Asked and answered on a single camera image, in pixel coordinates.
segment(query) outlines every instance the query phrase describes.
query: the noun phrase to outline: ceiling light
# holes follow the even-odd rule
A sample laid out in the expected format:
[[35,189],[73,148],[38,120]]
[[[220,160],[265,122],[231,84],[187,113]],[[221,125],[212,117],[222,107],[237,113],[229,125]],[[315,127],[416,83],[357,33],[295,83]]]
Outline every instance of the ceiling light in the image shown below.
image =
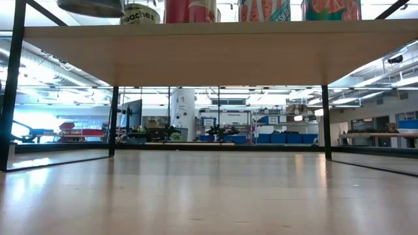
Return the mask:
[[380,94],[382,94],[382,93],[383,93],[383,91],[379,91],[379,92],[371,93],[371,94],[369,94],[369,95],[365,95],[365,96],[363,96],[363,97],[361,97],[361,98],[362,98],[362,99],[369,99],[369,98],[375,97],[376,95],[380,95]]
[[299,116],[295,116],[293,119],[295,121],[302,121],[303,120],[303,117],[299,115]]
[[406,85],[414,84],[416,82],[418,82],[418,76],[413,77],[413,78],[402,79],[401,81],[392,84],[392,86],[393,87],[400,87],[400,86],[406,86]]
[[381,79],[380,77],[367,79],[366,81],[363,81],[363,82],[361,82],[361,83],[359,83],[359,84],[354,85],[354,87],[363,87],[363,86],[367,86],[367,85],[370,85],[370,84],[372,84],[372,83],[374,83],[374,82],[377,82],[377,81],[378,81],[378,80],[380,80],[380,79]]
[[324,116],[324,109],[315,110],[315,116]]
[[339,99],[339,100],[336,100],[336,101],[334,101],[334,102],[332,102],[333,104],[345,104],[345,103],[348,103],[348,102],[351,102],[351,101],[355,101],[357,98],[344,98],[344,99]]
[[398,90],[402,91],[418,91],[418,87],[400,87]]
[[311,101],[308,102],[308,104],[317,104],[317,103],[321,103],[322,102],[322,98],[318,98],[318,99],[313,99]]
[[354,88],[356,90],[376,90],[376,91],[388,91],[388,90],[392,90],[392,88],[389,87],[356,87]]

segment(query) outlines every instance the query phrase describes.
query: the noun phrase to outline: black metal frame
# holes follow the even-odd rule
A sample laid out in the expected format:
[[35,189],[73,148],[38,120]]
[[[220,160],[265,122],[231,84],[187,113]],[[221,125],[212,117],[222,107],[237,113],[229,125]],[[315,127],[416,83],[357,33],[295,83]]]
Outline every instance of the black metal frame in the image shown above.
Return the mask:
[[14,104],[16,102],[16,90],[18,88],[20,56],[22,54],[22,44],[24,41],[26,1],[16,0],[14,12],[13,35],[7,68],[3,111],[0,116],[0,171],[7,171]]
[[324,126],[324,141],[325,141],[325,158],[332,160],[331,150],[331,124],[329,119],[329,100],[328,100],[328,86],[322,86],[322,109],[323,109],[323,126]]
[[[376,19],[385,19],[386,17],[391,15],[394,11],[398,10],[402,5],[406,4],[408,1],[409,0],[398,0],[395,4],[389,7],[385,12],[379,15]],[[56,23],[57,25],[67,26],[66,23],[64,23],[58,17],[54,16],[51,12],[49,12],[44,7],[39,5],[35,0],[16,0],[12,44],[10,47],[10,58],[8,62],[8,76],[7,76],[5,96],[4,96],[4,101],[3,101],[3,113],[0,117],[0,131],[1,131],[0,133],[0,171],[6,171],[6,172],[15,171],[15,170],[25,170],[29,168],[44,167],[44,166],[36,166],[36,167],[29,167],[29,168],[7,170],[8,149],[10,145],[10,135],[11,135],[11,129],[12,129],[14,105],[16,101],[16,90],[17,90],[17,85],[18,85],[20,56],[22,53],[22,44],[23,44],[23,39],[24,39],[26,3],[32,6],[37,11],[39,11],[42,15],[44,15],[45,17],[47,17],[48,19]],[[220,86],[218,86],[218,108],[217,108],[218,109],[218,123],[220,122],[219,120],[220,118],[220,114],[219,114],[220,112],[220,89],[221,89]],[[323,89],[322,96],[323,96],[323,111],[324,111],[323,122],[324,122],[324,137],[325,137],[325,156],[327,160],[332,161],[332,155],[331,155],[332,148],[330,146],[328,87],[322,86],[322,89]],[[108,157],[113,157],[115,154],[115,149],[116,149],[116,120],[117,120],[118,98],[119,98],[118,94],[119,94],[119,87],[114,87],[112,106],[111,106],[111,122],[110,122],[110,134],[109,134],[110,138],[109,138],[109,145],[108,145],[108,148],[109,148]],[[61,164],[67,164],[67,163],[77,163],[77,162],[80,162],[80,161],[50,164],[49,166],[61,165]],[[351,164],[351,163],[345,163],[345,164],[362,166],[359,164]],[[371,167],[371,166],[363,166],[363,167],[384,170],[381,168],[376,168],[376,167]]]

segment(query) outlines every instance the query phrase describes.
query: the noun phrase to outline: shelf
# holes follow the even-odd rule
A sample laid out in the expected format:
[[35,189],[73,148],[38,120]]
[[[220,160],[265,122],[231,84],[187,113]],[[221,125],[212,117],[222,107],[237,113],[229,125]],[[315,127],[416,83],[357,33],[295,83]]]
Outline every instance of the shelf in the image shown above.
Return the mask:
[[267,124],[267,123],[257,123],[257,125],[278,125],[278,126],[287,126],[287,125],[301,125],[301,126],[307,126],[307,125],[318,125],[318,123],[294,123],[294,122],[283,122],[279,124]]
[[112,86],[327,85],[418,38],[418,20],[26,27]]
[[369,138],[369,137],[404,137],[404,138],[418,138],[418,134],[402,134],[402,133],[350,133],[340,134],[340,138]]

